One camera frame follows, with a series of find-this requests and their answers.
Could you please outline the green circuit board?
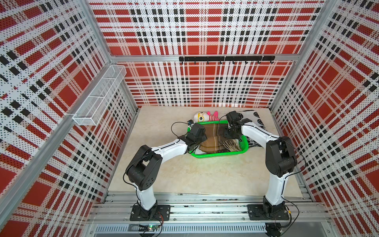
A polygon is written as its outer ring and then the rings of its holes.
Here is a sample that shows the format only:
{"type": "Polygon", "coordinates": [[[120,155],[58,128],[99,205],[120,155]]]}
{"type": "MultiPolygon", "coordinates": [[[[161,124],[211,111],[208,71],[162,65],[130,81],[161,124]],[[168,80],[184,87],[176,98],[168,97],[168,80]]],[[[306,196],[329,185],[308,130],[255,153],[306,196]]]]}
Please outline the green circuit board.
{"type": "Polygon", "coordinates": [[[156,231],[160,231],[162,229],[162,225],[159,225],[159,224],[141,225],[140,224],[138,228],[139,228],[138,231],[143,232],[143,233],[156,232],[156,231]]]}

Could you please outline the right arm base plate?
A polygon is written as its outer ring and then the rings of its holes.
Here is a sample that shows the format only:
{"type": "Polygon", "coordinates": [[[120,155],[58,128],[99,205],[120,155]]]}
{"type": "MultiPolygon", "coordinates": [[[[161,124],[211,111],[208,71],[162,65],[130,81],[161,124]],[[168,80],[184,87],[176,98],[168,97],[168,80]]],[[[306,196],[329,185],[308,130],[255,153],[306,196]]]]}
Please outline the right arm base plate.
{"type": "Polygon", "coordinates": [[[265,204],[249,204],[247,205],[250,220],[289,220],[289,214],[285,204],[271,206],[265,204]]]}

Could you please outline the brown plaid fringed scarf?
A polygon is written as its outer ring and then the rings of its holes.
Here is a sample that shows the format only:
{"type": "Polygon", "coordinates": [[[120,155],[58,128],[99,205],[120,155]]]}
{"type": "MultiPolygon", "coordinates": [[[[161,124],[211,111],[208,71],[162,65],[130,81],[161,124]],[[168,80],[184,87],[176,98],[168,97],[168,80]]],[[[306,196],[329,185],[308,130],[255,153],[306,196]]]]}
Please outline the brown plaid fringed scarf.
{"type": "Polygon", "coordinates": [[[217,154],[228,152],[240,152],[239,141],[224,136],[226,124],[203,124],[207,140],[202,142],[198,149],[203,154],[217,154]]]}

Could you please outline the green plastic basket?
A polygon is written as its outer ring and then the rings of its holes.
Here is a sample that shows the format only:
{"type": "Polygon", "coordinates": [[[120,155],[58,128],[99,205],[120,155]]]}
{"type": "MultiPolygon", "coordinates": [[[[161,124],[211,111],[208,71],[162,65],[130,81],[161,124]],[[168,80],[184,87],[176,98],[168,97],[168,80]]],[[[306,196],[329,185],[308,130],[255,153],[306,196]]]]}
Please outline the green plastic basket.
{"type": "MultiPolygon", "coordinates": [[[[208,121],[208,122],[200,122],[200,124],[209,124],[209,123],[218,123],[218,124],[226,124],[228,126],[228,122],[226,120],[222,121],[208,121]]],[[[196,146],[195,150],[191,152],[191,155],[194,156],[195,158],[198,159],[203,159],[203,158],[213,158],[213,157],[220,157],[220,156],[234,156],[234,155],[239,155],[247,152],[249,148],[249,144],[247,141],[247,137],[244,135],[241,136],[239,139],[236,139],[239,141],[239,145],[241,148],[240,152],[228,152],[228,153],[217,153],[217,154],[203,154],[199,149],[199,145],[196,146]]]]}

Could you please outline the black hook rail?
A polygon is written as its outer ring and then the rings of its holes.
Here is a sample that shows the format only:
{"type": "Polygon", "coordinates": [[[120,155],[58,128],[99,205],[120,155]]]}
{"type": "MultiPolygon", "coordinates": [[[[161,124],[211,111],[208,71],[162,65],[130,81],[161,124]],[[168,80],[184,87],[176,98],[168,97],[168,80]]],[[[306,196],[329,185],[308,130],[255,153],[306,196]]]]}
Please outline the black hook rail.
{"type": "Polygon", "coordinates": [[[270,62],[275,56],[181,56],[180,62],[270,62]]]}

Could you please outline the white pink plush toy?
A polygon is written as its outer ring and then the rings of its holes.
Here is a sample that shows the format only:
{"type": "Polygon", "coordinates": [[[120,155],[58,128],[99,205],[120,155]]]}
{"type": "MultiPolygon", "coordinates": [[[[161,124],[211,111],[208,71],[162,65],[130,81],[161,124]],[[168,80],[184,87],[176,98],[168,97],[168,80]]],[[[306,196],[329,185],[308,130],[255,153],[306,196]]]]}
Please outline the white pink plush toy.
{"type": "Polygon", "coordinates": [[[219,120],[218,111],[215,111],[213,114],[210,111],[198,112],[193,117],[194,122],[208,122],[208,121],[217,121],[217,120],[219,120]]]}

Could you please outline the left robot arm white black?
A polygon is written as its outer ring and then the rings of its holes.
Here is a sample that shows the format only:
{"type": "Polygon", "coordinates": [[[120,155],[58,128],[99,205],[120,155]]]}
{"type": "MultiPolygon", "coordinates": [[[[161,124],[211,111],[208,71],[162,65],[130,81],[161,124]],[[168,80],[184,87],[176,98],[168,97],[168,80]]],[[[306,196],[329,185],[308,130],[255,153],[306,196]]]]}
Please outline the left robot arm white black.
{"type": "Polygon", "coordinates": [[[163,163],[187,153],[193,153],[200,143],[207,140],[205,127],[195,123],[189,132],[174,141],[158,146],[141,146],[125,169],[123,181],[134,187],[139,207],[147,212],[157,209],[153,184],[163,163]]]}

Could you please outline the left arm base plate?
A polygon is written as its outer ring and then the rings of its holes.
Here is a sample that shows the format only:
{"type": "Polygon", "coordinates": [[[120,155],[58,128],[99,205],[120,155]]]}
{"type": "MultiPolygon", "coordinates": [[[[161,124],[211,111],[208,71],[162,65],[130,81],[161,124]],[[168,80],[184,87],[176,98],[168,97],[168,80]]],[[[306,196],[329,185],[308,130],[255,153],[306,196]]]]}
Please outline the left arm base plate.
{"type": "Polygon", "coordinates": [[[154,205],[150,210],[145,210],[139,204],[132,207],[130,221],[168,221],[170,219],[170,205],[154,205]]]}

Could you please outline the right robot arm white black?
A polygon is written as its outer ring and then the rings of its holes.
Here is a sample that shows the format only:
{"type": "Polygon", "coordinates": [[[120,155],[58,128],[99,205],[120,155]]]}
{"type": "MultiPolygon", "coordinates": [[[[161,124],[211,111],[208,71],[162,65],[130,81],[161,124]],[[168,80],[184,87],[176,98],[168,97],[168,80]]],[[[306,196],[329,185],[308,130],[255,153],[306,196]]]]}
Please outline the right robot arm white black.
{"type": "Polygon", "coordinates": [[[263,214],[273,217],[285,211],[284,193],[287,179],[294,174],[298,165],[295,148],[287,136],[274,135],[256,125],[252,120],[243,118],[236,111],[226,114],[228,126],[224,136],[238,138],[247,136],[265,149],[265,165],[270,172],[268,190],[263,198],[263,214]]]}

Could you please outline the aluminium mounting rail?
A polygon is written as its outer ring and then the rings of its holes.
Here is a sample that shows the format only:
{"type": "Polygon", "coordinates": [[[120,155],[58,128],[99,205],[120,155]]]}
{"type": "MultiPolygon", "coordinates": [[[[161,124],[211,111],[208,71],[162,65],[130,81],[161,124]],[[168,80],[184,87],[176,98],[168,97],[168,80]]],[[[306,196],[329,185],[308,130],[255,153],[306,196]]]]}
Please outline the aluminium mounting rail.
{"type": "MultiPolygon", "coordinates": [[[[199,195],[156,193],[160,205],[170,205],[169,224],[250,222],[247,206],[261,204],[261,196],[199,195]]],[[[105,201],[95,204],[88,221],[97,224],[129,223],[136,196],[131,192],[110,192],[105,201]]],[[[309,198],[288,198],[293,219],[301,222],[327,222],[330,215],[320,202],[309,198]]]]}

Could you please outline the black white patterned scarf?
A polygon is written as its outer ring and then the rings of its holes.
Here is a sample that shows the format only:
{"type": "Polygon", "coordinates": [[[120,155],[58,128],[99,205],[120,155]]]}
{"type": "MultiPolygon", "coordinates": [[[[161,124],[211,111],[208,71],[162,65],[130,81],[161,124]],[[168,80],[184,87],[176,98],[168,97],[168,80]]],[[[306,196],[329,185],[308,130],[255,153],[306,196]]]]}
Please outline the black white patterned scarf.
{"type": "Polygon", "coordinates": [[[247,137],[249,148],[263,147],[266,148],[268,141],[275,141],[279,138],[278,135],[265,130],[265,126],[259,117],[258,112],[254,110],[238,112],[242,119],[249,119],[250,122],[245,123],[241,127],[241,133],[247,137]]]}

